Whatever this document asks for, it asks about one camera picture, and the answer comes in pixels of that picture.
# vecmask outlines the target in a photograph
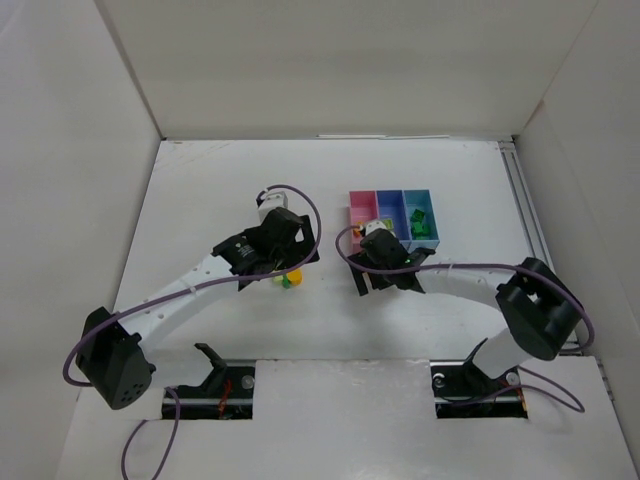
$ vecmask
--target light blue compartment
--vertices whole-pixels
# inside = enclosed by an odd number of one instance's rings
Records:
[[[405,218],[407,231],[411,239],[411,250],[415,250],[418,247],[435,249],[440,244],[440,237],[438,236],[438,227],[436,226],[436,217],[433,213],[429,190],[404,190],[402,193],[404,194]],[[416,209],[424,212],[424,223],[429,227],[429,235],[425,239],[413,238],[411,234],[411,215]]]
[[[409,227],[407,226],[406,206],[402,190],[378,190],[378,215],[381,220],[391,219],[393,232],[401,242],[410,244]]]

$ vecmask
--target small toy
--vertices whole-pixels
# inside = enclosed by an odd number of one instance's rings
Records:
[[[277,277],[273,277],[273,282],[279,283],[284,288],[289,289],[300,285],[302,283],[302,278],[302,270],[297,269],[293,272],[287,273],[286,275],[278,275]]]
[[[415,240],[425,240],[429,236],[430,230],[429,227],[423,223],[424,217],[424,212],[422,210],[418,210],[417,208],[411,215],[411,235]]]
[[[356,225],[358,226],[358,228],[354,228],[353,229],[353,234],[356,237],[361,237],[362,236],[362,227],[364,227],[364,222],[356,222]]]
[[[381,218],[380,220],[387,227],[387,230],[393,231],[393,219],[392,218]]]

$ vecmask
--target green block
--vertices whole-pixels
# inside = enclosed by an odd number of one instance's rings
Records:
[[[391,218],[381,218],[380,220],[385,224],[387,229],[393,230],[393,220]]]
[[[416,208],[411,215],[411,223],[422,223],[424,221],[424,216],[424,212]]]

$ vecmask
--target purple cable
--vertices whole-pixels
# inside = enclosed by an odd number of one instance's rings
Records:
[[[582,321],[584,322],[585,326],[587,327],[587,331],[589,332],[589,337],[587,338],[587,341],[582,346],[561,350],[562,353],[581,352],[585,348],[588,348],[591,345],[593,345],[593,342],[596,337],[595,330],[593,327],[593,322],[591,321],[591,318],[589,317],[587,312],[585,312],[584,308],[582,308],[582,305],[580,305],[580,303],[578,303],[578,301],[573,297],[573,295],[567,292],[564,288],[556,285],[554,282],[540,275],[539,273],[532,272],[531,270],[521,267],[519,265],[508,265],[504,263],[437,263],[432,265],[422,265],[420,267],[398,268],[395,270],[377,270],[373,268],[367,268],[367,267],[363,267],[362,265],[358,265],[352,260],[349,260],[347,255],[340,248],[340,239],[348,231],[357,229],[357,228],[360,228],[360,227],[357,225],[351,225],[349,227],[344,228],[342,231],[340,231],[340,233],[336,237],[335,247],[336,247],[336,250],[338,251],[338,255],[340,255],[340,257],[345,262],[347,262],[353,268],[360,270],[361,272],[373,273],[373,274],[379,274],[379,275],[393,275],[393,274],[400,274],[400,273],[415,273],[422,270],[445,270],[445,269],[448,270],[449,268],[458,268],[463,270],[509,270],[509,271],[517,272],[522,275],[538,280],[539,282],[543,283],[546,287],[560,294],[567,302],[569,302],[569,304],[582,317]]]
[[[463,400],[463,401],[460,401],[460,402],[449,402],[449,405],[451,405],[452,407],[467,407],[469,405],[476,405],[478,403],[486,402],[487,400],[492,400],[492,399],[502,395],[503,393],[507,393],[507,392],[510,392],[512,390],[523,389],[523,390],[533,390],[534,392],[538,392],[538,393],[541,393],[542,395],[546,395],[547,397],[554,399],[556,402],[561,403],[562,405],[564,405],[565,407],[573,410],[574,412],[584,413],[586,411],[585,408],[584,408],[584,405],[578,399],[578,397],[576,397],[573,393],[571,393],[565,387],[560,385],[558,382],[555,382],[555,381],[551,380],[550,378],[545,377],[544,375],[540,375],[539,373],[531,371],[528,368],[524,368],[524,367],[518,367],[518,368],[520,370],[522,370],[523,372],[528,373],[529,375],[533,375],[534,377],[538,377],[539,379],[544,380],[545,382],[547,382],[547,383],[553,385],[554,387],[556,387],[561,392],[564,392],[569,398],[571,398],[571,400],[573,400],[575,402],[575,405],[570,404],[569,402],[561,399],[560,397],[554,395],[551,392],[547,392],[546,390],[543,390],[542,388],[539,388],[539,387],[535,387],[533,385],[509,385],[508,387],[504,387],[504,388],[498,390],[497,392],[493,392],[492,394],[487,395],[486,397],[476,398],[476,399],[472,399],[472,400]]]
[[[158,465],[158,469],[156,473],[153,474],[151,480],[156,480],[160,476],[160,472],[164,468],[164,464],[169,457],[169,452],[171,451],[171,447],[173,446],[173,441],[176,439],[176,433],[178,433],[178,424],[180,423],[180,399],[178,398],[178,394],[171,387],[166,387],[165,390],[169,395],[173,397],[173,400],[176,402],[176,418],[173,421],[173,430],[171,431],[171,436],[169,437],[169,443],[167,443],[167,448],[164,450],[164,454],[162,455],[162,460],[160,460],[160,465]],[[124,448],[122,449],[122,457],[120,458],[120,472],[122,473],[122,478],[124,480],[129,480],[129,476],[127,475],[127,451],[129,450],[129,446],[133,441],[133,437],[136,436],[136,433],[143,427],[148,420],[142,420],[136,428],[133,429],[131,435],[127,439],[127,443],[125,443]]]

